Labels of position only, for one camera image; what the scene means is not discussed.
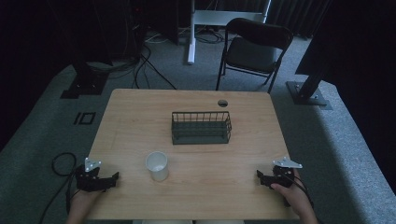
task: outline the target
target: black chair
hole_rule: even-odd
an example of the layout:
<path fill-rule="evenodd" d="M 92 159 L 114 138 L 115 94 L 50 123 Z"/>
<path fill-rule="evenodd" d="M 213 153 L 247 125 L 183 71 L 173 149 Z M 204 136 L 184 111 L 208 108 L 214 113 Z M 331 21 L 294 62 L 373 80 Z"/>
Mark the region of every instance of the black chair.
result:
<path fill-rule="evenodd" d="M 229 33 L 237 35 L 228 47 Z M 272 78 L 268 93 L 274 85 L 283 55 L 293 34 L 285 27 L 236 18 L 227 23 L 224 49 L 221 56 L 218 83 L 226 69 L 265 77 L 264 85 Z"/>

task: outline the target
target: table top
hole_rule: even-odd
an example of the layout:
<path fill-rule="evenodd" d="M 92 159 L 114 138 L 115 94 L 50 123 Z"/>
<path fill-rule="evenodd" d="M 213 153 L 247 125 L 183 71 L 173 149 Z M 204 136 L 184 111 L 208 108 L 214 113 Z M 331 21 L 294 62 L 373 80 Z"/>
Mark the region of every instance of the table top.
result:
<path fill-rule="evenodd" d="M 219 100 L 228 105 L 220 107 Z M 172 112 L 229 111 L 228 144 L 173 145 Z M 168 156 L 169 176 L 151 179 L 146 157 Z M 114 90 L 90 159 L 99 176 L 120 172 L 89 219 L 290 219 L 282 197 L 260 186 L 256 170 L 272 175 L 288 151 L 266 92 Z"/>

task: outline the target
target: black wire basket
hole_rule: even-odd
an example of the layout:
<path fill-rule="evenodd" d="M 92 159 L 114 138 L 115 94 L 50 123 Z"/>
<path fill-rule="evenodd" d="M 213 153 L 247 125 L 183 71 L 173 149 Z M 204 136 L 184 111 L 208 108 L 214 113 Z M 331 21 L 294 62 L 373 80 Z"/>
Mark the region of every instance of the black wire basket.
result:
<path fill-rule="evenodd" d="M 173 112 L 172 141 L 183 144 L 226 144 L 231 137 L 228 111 Z"/>

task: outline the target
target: hand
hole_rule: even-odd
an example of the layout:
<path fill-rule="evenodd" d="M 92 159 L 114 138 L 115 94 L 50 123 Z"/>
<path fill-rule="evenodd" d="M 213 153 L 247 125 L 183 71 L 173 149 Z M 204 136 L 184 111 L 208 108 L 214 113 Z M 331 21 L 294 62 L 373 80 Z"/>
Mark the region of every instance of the hand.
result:
<path fill-rule="evenodd" d="M 294 175 L 300 178 L 296 169 L 294 169 Z M 303 185 L 299 179 L 295 178 L 294 180 L 301 186 Z M 293 211 L 300 217 L 300 220 L 304 224 L 318 224 L 311 202 L 309 202 L 305 193 L 295 184 L 291 185 L 289 188 L 285 188 L 278 184 L 272 184 L 271 188 L 286 198 Z"/>
<path fill-rule="evenodd" d="M 66 224 L 83 223 L 85 217 L 90 213 L 94 202 L 101 194 L 102 191 L 78 191 L 71 199 L 70 212 Z"/>

